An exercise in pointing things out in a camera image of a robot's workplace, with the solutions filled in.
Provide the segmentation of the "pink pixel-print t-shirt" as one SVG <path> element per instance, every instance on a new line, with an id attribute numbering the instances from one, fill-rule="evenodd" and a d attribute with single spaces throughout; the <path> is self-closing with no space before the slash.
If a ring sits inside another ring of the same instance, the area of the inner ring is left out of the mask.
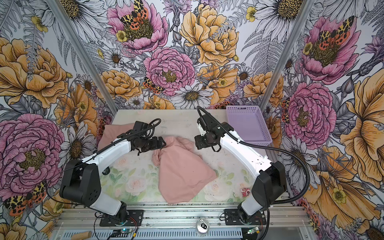
<path id="1" fill-rule="evenodd" d="M 104 133 L 98 143 L 98 151 L 113 142 L 117 136 L 132 130 L 134 123 L 126 125 L 105 125 Z"/>

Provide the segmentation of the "pink garments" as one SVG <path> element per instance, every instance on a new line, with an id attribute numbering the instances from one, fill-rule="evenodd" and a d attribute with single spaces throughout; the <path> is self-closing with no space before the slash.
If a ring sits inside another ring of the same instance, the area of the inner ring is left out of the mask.
<path id="1" fill-rule="evenodd" d="M 152 162 L 159 168 L 159 191 L 168 204 L 192 200 L 216 172 L 195 151 L 195 143 L 178 136 L 164 137 L 166 146 L 153 151 Z"/>

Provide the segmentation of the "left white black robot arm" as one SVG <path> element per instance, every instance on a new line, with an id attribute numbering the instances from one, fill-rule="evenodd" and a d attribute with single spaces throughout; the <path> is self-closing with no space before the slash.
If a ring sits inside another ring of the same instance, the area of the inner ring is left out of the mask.
<path id="1" fill-rule="evenodd" d="M 81 160 L 67 163 L 60 187 L 60 197 L 101 212 L 123 225 L 129 219 L 127 205 L 103 192 L 100 176 L 120 157 L 137 150 L 139 154 L 166 146 L 162 137 L 155 137 L 161 119 L 149 124 L 136 121 L 133 129 L 121 133 L 107 146 Z"/>

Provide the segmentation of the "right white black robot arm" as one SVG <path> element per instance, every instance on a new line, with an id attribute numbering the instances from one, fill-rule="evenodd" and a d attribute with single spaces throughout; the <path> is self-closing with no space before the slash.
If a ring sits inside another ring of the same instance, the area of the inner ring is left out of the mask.
<path id="1" fill-rule="evenodd" d="M 281 163 L 274 163 L 267 156 L 262 156 L 228 123 L 219 123 L 212 115 L 204 114 L 197 120 L 200 134 L 195 136 L 197 149 L 218 146 L 236 157 L 255 178 L 251 193 L 238 206 L 239 218 L 248 223 L 256 212 L 264 211 L 287 190 L 285 168 Z"/>

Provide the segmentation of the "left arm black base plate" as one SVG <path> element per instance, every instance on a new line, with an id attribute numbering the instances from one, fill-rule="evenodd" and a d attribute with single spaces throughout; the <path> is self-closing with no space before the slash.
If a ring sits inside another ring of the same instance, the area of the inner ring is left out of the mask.
<path id="1" fill-rule="evenodd" d="M 101 227 L 140 227 L 142 225 L 144 211 L 143 210 L 126 210 L 115 216 L 103 214 Z"/>

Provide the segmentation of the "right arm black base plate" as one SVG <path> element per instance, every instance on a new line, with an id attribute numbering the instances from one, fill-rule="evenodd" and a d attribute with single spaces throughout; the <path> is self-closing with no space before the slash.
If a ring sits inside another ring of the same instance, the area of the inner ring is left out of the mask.
<path id="1" fill-rule="evenodd" d="M 238 209 L 224 209 L 224 213 L 220 219 L 225 222 L 226 226 L 240 226 L 240 225 L 266 225 L 267 219 L 265 214 L 256 212 L 249 220 L 242 221 Z"/>

